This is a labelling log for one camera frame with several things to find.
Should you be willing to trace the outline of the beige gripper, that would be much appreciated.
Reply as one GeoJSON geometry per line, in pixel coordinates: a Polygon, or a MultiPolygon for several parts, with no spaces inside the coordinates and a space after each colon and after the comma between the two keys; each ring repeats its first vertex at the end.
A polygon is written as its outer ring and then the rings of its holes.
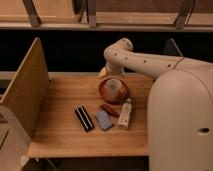
{"type": "Polygon", "coordinates": [[[101,71],[98,73],[98,78],[105,78],[109,76],[119,76],[124,74],[124,69],[121,67],[111,68],[111,67],[103,67],[101,71]]]}

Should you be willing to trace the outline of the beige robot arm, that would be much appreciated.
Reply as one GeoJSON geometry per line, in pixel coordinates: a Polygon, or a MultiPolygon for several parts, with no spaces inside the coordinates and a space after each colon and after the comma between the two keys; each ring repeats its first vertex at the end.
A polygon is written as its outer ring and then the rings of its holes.
{"type": "Polygon", "coordinates": [[[104,58],[102,77],[128,68],[155,80],[147,106],[150,171],[213,171],[213,63],[135,53],[127,38],[104,58]]]}

